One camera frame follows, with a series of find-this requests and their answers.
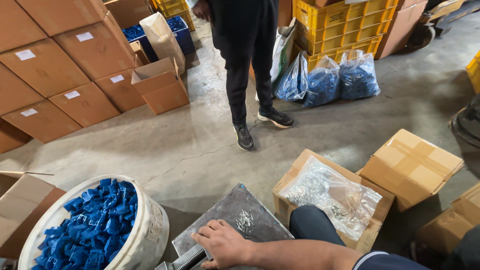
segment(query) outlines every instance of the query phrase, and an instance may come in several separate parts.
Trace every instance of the stack of yellow crates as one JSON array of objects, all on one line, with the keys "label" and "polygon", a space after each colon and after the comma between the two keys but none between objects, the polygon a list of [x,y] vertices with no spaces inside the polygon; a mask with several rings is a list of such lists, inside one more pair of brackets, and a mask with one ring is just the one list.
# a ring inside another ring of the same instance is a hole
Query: stack of yellow crates
[{"label": "stack of yellow crates", "polygon": [[190,11],[185,0],[153,0],[154,8],[162,13],[165,19],[180,16],[187,23],[188,29],[195,30]]},{"label": "stack of yellow crates", "polygon": [[467,73],[472,81],[475,93],[480,93],[480,50],[467,66]]},{"label": "stack of yellow crates", "polygon": [[342,53],[349,49],[375,53],[397,3],[398,0],[355,4],[342,1],[317,8],[315,0],[292,0],[293,16],[300,22],[292,55],[306,50],[311,71],[324,55],[340,62]]}]

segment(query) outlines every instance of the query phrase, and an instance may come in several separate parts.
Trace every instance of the white label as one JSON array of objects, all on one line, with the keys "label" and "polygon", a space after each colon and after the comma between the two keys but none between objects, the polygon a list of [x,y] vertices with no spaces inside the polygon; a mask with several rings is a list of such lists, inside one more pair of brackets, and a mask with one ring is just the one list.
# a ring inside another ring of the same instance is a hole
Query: white label
[{"label": "white label", "polygon": [[66,96],[68,99],[72,99],[72,98],[78,97],[79,95],[80,94],[77,91],[73,91],[65,94],[64,96]]},{"label": "white label", "polygon": [[148,223],[148,230],[145,235],[145,239],[154,243],[158,243],[160,241],[160,237],[162,236],[163,229],[162,210],[150,203],[148,200],[146,200],[146,202],[150,207],[150,221]]},{"label": "white label", "polygon": [[26,111],[22,111],[21,114],[23,116],[30,116],[32,114],[36,114],[38,111],[34,110],[34,109],[28,109]]},{"label": "white label", "polygon": [[86,32],[86,33],[77,35],[77,38],[80,42],[82,42],[82,41],[86,41],[86,40],[89,40],[89,39],[93,39],[93,36],[92,36],[92,34],[90,34],[90,32]]},{"label": "white label", "polygon": [[125,80],[125,79],[123,78],[122,75],[118,75],[118,76],[110,78],[110,81],[112,81],[113,83],[117,83],[117,82],[123,81],[123,80]]},{"label": "white label", "polygon": [[32,51],[29,50],[29,49],[16,52],[15,54],[16,54],[16,55],[18,56],[18,58],[20,58],[20,60],[22,60],[22,61],[35,57],[35,54],[33,54]]}]

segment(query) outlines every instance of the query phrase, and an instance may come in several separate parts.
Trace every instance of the person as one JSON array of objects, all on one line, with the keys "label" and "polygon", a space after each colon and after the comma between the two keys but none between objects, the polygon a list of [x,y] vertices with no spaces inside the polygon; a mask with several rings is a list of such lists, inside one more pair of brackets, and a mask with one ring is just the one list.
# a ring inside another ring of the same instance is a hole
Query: person
[{"label": "person", "polygon": [[204,269],[251,266],[272,270],[427,270],[407,258],[372,251],[365,255],[345,246],[325,212],[301,206],[290,217],[295,240],[255,243],[224,220],[210,221],[192,238],[210,252]]},{"label": "person", "polygon": [[255,71],[260,107],[258,119],[289,128],[293,120],[273,108],[272,68],[278,0],[187,0],[193,14],[210,22],[214,47],[220,50],[227,70],[227,97],[238,146],[253,150],[255,143],[246,124],[245,91],[250,60]]}]

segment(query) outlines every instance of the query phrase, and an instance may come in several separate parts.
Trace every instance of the paper bag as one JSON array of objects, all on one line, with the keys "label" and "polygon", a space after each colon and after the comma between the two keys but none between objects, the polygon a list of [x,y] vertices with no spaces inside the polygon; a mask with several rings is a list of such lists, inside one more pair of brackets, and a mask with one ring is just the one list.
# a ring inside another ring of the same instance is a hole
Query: paper bag
[{"label": "paper bag", "polygon": [[182,74],[185,71],[185,56],[162,14],[157,12],[146,17],[140,21],[140,26],[158,58],[168,57],[172,63],[175,58],[179,74]]}]

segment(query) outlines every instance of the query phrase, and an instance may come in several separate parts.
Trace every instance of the black sneaker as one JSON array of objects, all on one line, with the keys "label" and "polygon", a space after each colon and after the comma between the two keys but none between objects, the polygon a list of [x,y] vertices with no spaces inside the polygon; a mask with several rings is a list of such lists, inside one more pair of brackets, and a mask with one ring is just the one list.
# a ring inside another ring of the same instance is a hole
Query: black sneaker
[{"label": "black sneaker", "polygon": [[251,151],[255,148],[255,143],[253,142],[252,136],[248,132],[246,124],[241,126],[233,125],[235,128],[235,133],[237,134],[237,144],[242,150]]},{"label": "black sneaker", "polygon": [[262,108],[258,110],[258,119],[262,121],[271,121],[277,127],[289,128],[293,125],[293,119],[286,114],[278,112],[275,108],[272,108],[271,112],[263,112]]}]

